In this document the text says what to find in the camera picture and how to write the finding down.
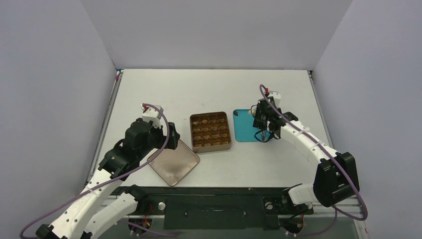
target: white wall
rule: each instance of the white wall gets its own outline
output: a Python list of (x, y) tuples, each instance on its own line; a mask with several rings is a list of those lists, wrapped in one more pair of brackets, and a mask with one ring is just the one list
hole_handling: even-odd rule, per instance
[(421, 238), (422, 2), (354, 0), (314, 79), (334, 146), (357, 160), (373, 239)]
[(78, 0), (1, 1), (0, 29), (0, 237), (15, 239), (82, 189), (115, 69)]
[(81, 0), (120, 68), (315, 67), (351, 0)]

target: cable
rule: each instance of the cable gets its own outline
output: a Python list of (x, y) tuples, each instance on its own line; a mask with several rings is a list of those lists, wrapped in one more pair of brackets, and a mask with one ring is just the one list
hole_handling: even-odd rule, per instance
[(308, 236), (316, 236), (316, 235), (321, 235), (323, 233), (328, 232), (332, 227), (334, 227), (335, 223), (337, 222), (337, 209), (335, 210), (335, 214), (334, 214), (334, 219), (332, 220), (331, 224), (325, 228), (322, 231), (316, 232), (316, 233), (299, 233), (299, 234), (295, 234), (295, 233), (291, 233), (289, 231), (287, 231), (286, 229), (284, 229), (286, 231), (286, 235), (292, 235), (292, 236), (298, 236), (298, 237), (308, 237)]
[[(167, 146), (167, 143), (168, 143), (168, 141), (169, 141), (169, 138), (170, 138), (170, 126), (169, 126), (169, 122), (167, 121), (167, 118), (164, 116), (164, 114), (163, 114), (163, 112), (160, 110), (160, 109), (158, 109), (157, 107), (155, 107), (155, 106), (153, 106), (153, 105), (150, 105), (150, 104), (142, 104), (142, 106), (143, 107), (151, 107), (151, 108), (153, 108), (153, 109), (155, 109), (160, 115), (161, 115), (161, 117), (163, 118), (163, 120), (164, 120), (164, 122), (166, 123), (166, 128), (167, 128), (167, 135), (166, 135), (166, 140), (164, 141), (164, 144), (163, 144), (163, 146), (157, 151), (158, 153), (154, 153), (153, 154), (153, 156), (151, 157), (151, 159), (150, 160), (148, 160), (148, 161), (146, 161), (144, 164), (142, 164), (142, 165), (140, 165), (139, 167), (137, 167), (137, 168), (135, 168), (135, 169), (133, 169), (133, 170), (131, 170), (131, 171), (129, 171), (129, 172), (127, 172), (127, 173), (125, 173), (125, 174), (122, 174), (122, 175), (120, 175), (120, 176), (118, 176), (118, 177), (115, 177), (115, 178), (113, 178), (113, 179), (111, 179), (111, 180), (108, 180), (108, 181), (106, 181), (106, 182), (103, 182), (103, 183), (100, 183), (100, 184), (98, 184), (98, 185), (96, 185), (95, 187), (92, 187), (91, 188), (91, 190), (96, 190), (96, 189), (98, 189), (98, 188), (100, 188), (100, 187), (102, 187), (102, 186), (104, 186), (104, 185), (107, 185), (107, 184), (109, 184), (109, 183), (112, 183), (112, 182), (115, 182), (115, 181), (117, 181), (117, 180), (119, 180), (119, 179), (121, 179), (121, 178), (124, 178), (124, 177), (127, 177), (127, 176), (129, 176), (130, 174), (132, 174), (132, 173), (134, 173), (134, 172), (136, 172), (136, 171), (138, 171), (139, 169), (141, 169), (141, 168), (143, 168), (143, 167), (145, 167), (146, 165), (148, 165), (150, 162), (152, 162), (156, 157), (158, 157), (158, 155), (164, 150), (164, 148)], [(70, 200), (68, 200), (67, 202), (65, 202), (65, 203), (63, 203), (62, 205), (60, 205), (60, 206), (58, 206), (57, 208), (55, 208), (55, 209), (53, 209), (53, 210), (51, 210), (51, 211), (49, 211), (49, 212), (47, 212), (46, 214), (43, 214), (43, 215), (41, 215), (41, 216), (39, 216), (38, 218), (36, 218), (36, 219), (34, 219), (33, 221), (31, 221), (30, 223), (28, 223), (26, 226), (24, 226), (23, 227), (23, 229), (20, 231), (20, 233), (19, 233), (19, 237), (21, 238), (21, 239), (38, 239), (38, 237), (25, 237), (24, 235), (23, 235), (23, 233), (30, 227), (30, 226), (32, 226), (32, 225), (34, 225), (35, 223), (37, 223), (38, 221), (40, 221), (40, 220), (42, 220), (42, 219), (44, 219), (44, 218), (46, 218), (46, 217), (48, 217), (49, 215), (51, 215), (51, 214), (53, 214), (53, 213), (55, 213), (55, 212), (57, 212), (58, 210), (60, 210), (60, 209), (62, 209), (62, 208), (64, 208), (65, 206), (67, 206), (68, 204), (70, 204), (70, 203), (72, 203), (72, 202), (74, 202), (74, 201), (76, 201), (76, 200), (78, 200), (78, 199), (80, 199), (81, 197), (83, 197), (84, 195), (86, 195), (86, 194), (88, 194), (88, 193), (90, 193), (90, 191), (89, 190), (86, 190), (86, 191), (84, 191), (84, 192), (82, 192), (81, 194), (78, 194), (77, 196), (75, 196), (74, 198), (72, 198), (72, 199), (70, 199)]]
[[(264, 90), (266, 89), (264, 85), (260, 85), (259, 86), (259, 91), (261, 92), (262, 96), (264, 97), (264, 99), (266, 101), (268, 101), (267, 96), (265, 95), (265, 93), (262, 91), (262, 88), (264, 88)], [(294, 125), (293, 123), (290, 122), (290, 120), (288, 120), (282, 113), (280, 113), (277, 108), (273, 105), (273, 104), (269, 104), (271, 106), (271, 108), (273, 108), (273, 110), (286, 122), (288, 123), (291, 127), (293, 127), (295, 130), (297, 131), (301, 131), (300, 128), (298, 128), (296, 125)], [(308, 134), (307, 132), (303, 132), (304, 135), (306, 135), (312, 142), (314, 143), (318, 143), (318, 141), (312, 137), (310, 134)], [(353, 218), (355, 220), (358, 221), (364, 221), (368, 218), (368, 209), (366, 207), (365, 202), (363, 201), (362, 196), (359, 194), (359, 191), (357, 190), (356, 186), (354, 185), (354, 183), (352, 182), (351, 178), (349, 177), (349, 175), (346, 173), (346, 171), (343, 169), (343, 167), (337, 162), (337, 160), (335, 160), (335, 158), (333, 156), (331, 156), (331, 154), (321, 145), (321, 144), (317, 144), (318, 147), (324, 152), (325, 155), (327, 155), (331, 161), (337, 166), (337, 168), (340, 170), (340, 172), (343, 174), (343, 176), (346, 178), (347, 182), (350, 184), (350, 187), (352, 188), (353, 192), (355, 193), (358, 201), (360, 202), (360, 204), (362, 205), (363, 208), (363, 217), (356, 217), (354, 215), (351, 215), (345, 211), (340, 210), (339, 208), (337, 208), (335, 205), (332, 205), (332, 207), (335, 209), (336, 213), (337, 211), (341, 212), (342, 214)]]
[(123, 220), (118, 221), (118, 223), (128, 224), (128, 225), (134, 226), (136, 228), (142, 229), (142, 230), (144, 230), (146, 232), (160, 235), (162, 237), (172, 237), (172, 238), (175, 238), (175, 237), (178, 237), (180, 235), (180, 233), (161, 233), (161, 232), (156, 232), (156, 231), (150, 230), (148, 228), (141, 227), (138, 224), (127, 222), (127, 221), (123, 221)]
[(147, 224), (149, 227), (151, 226), (151, 224), (148, 222), (147, 220), (147, 216), (149, 216), (149, 214), (152, 212), (152, 204), (149, 205), (149, 211), (148, 213), (144, 216), (144, 218), (142, 219), (143, 222), (145, 222), (145, 224)]

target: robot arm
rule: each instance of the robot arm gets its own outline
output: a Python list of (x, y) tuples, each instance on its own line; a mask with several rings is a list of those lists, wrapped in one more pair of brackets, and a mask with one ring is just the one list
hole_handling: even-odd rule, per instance
[[(160, 114), (148, 108), (142, 114), (142, 118), (133, 122), (126, 130), (125, 138), (119, 140), (113, 149), (105, 154), (95, 171), (92, 179), (88, 182), (83, 192), (90, 191), (81, 198), (75, 200), (67, 210), (50, 225), (42, 225), (36, 232), (41, 239), (80, 239), (90, 238), (91, 234), (100, 235), (109, 224), (122, 218), (136, 209), (137, 201), (131, 194), (122, 195), (119, 200), (109, 205), (104, 210), (97, 212), (103, 201), (126, 180), (123, 177), (112, 183), (92, 190), (91, 188), (119, 177), (139, 166), (139, 162), (154, 148), (161, 148), (166, 136), (160, 125)], [(169, 149), (176, 149), (180, 135), (176, 132), (173, 123), (169, 123), (170, 138), (166, 145)]]
[[(258, 101), (253, 126), (261, 130), (267, 130), (275, 139), (282, 138), (288, 141), (308, 160), (316, 171), (313, 184), (303, 184), (289, 190), (291, 202), (294, 205), (318, 202), (325, 207), (330, 207), (354, 195), (350, 184), (320, 147), (323, 147), (330, 156), (340, 163), (359, 190), (354, 157), (348, 152), (341, 154), (321, 142), (291, 112), (283, 113), (283, 116), (290, 123), (301, 130), (298, 131), (292, 127), (269, 105), (274, 105), (281, 113), (281, 109), (277, 107), (281, 100), (280, 94), (278, 92), (267, 92), (266, 96), (268, 101), (265, 99)], [(304, 133), (314, 138), (317, 143)]]

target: tabletop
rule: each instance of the tabletop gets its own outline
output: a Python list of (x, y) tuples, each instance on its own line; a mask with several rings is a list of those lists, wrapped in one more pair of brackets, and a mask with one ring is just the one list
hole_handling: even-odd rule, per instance
[[(315, 136), (328, 142), (307, 71), (125, 69), (97, 163), (124, 138), (130, 124), (142, 116), (140, 105), (149, 103), (164, 109), (164, 115), (175, 123), (181, 140), (190, 148), (191, 115), (227, 113), (233, 138), (231, 149), (198, 154), (199, 164), (176, 187), (289, 187), (312, 183), (315, 170), (288, 142), (282, 139), (268, 143), (237, 142), (234, 139), (233, 110), (249, 109), (256, 104), (262, 98), (260, 84), (280, 92), (281, 110), (294, 113)], [(122, 186), (132, 184), (167, 186), (149, 166), (133, 173)]]

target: blue tray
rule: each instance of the blue tray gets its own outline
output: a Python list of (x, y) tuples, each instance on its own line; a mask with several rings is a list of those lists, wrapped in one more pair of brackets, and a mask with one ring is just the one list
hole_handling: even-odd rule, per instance
[(259, 131), (258, 128), (252, 127), (253, 116), (250, 114), (250, 109), (240, 109), (233, 111), (234, 122), (234, 138), (237, 142), (259, 142), (255, 139), (254, 135)]

